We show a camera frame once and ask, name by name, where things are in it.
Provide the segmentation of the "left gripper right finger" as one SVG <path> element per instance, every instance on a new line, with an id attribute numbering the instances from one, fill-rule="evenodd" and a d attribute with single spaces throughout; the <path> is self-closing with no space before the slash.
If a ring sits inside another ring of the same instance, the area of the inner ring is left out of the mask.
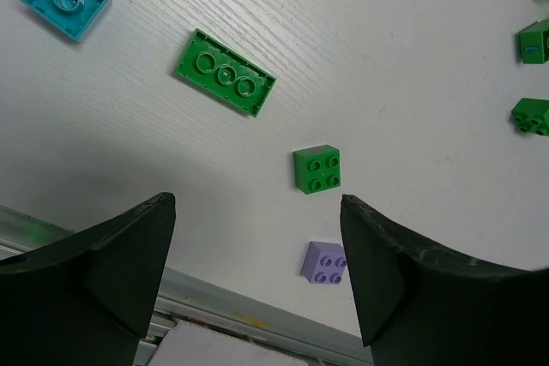
<path id="1" fill-rule="evenodd" d="M 545 365 L 548 272 L 465 255 L 354 195 L 340 227 L 363 344 L 376 365 Z"/>

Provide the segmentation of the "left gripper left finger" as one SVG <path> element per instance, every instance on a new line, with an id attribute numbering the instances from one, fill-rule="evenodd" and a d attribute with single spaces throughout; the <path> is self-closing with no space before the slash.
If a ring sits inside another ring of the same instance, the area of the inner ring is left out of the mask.
<path id="1" fill-rule="evenodd" d="M 131 365 L 147 335 L 176 220 L 159 193 L 1 262 L 3 365 Z"/>

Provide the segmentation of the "purple studded lego cube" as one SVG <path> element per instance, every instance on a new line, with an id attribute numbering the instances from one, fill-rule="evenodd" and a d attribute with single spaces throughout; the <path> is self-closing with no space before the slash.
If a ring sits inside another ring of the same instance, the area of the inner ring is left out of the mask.
<path id="1" fill-rule="evenodd" d="M 309 242 L 300 275 L 311 284 L 338 285 L 347 267 L 343 247 L 338 243 Z"/>

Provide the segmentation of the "green studded lego cube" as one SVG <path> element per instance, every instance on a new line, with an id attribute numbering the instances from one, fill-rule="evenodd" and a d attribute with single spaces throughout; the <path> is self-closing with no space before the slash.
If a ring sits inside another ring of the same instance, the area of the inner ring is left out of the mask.
<path id="1" fill-rule="evenodd" d="M 308 147 L 293 152 L 295 186 L 304 194 L 341 186 L 341 155 L 330 145 Z"/>

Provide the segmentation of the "green small lego cube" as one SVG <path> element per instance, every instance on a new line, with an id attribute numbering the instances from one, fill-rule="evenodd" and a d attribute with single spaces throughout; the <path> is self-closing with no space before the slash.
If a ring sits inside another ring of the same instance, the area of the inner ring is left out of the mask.
<path id="1" fill-rule="evenodd" d="M 547 99 L 522 98 L 511 110 L 511 120 L 521 133 L 548 136 Z"/>

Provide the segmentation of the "green flat lego upturned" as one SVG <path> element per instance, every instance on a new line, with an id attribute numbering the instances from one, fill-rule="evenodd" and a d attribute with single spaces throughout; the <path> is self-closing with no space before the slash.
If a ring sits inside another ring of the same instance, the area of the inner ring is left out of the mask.
<path id="1" fill-rule="evenodd" d="M 173 73 L 247 116 L 257 117 L 276 79 L 196 29 Z"/>

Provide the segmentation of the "green square lego upturned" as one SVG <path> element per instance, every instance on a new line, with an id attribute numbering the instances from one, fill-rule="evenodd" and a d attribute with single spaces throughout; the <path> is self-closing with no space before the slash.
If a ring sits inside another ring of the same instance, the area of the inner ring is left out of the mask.
<path id="1" fill-rule="evenodd" d="M 538 21 L 517 34 L 520 61 L 524 64 L 548 62 L 549 20 Z"/>

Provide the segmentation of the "aluminium table rail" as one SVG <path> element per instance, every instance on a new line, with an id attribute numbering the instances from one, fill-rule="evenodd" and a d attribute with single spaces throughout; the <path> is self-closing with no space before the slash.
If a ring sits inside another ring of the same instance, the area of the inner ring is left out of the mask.
<path id="1" fill-rule="evenodd" d="M 1 260 L 72 234 L 1 206 Z M 175 320 L 192 321 L 317 364 L 373 365 L 370 348 L 357 336 L 166 268 L 149 334 L 160 340 Z"/>

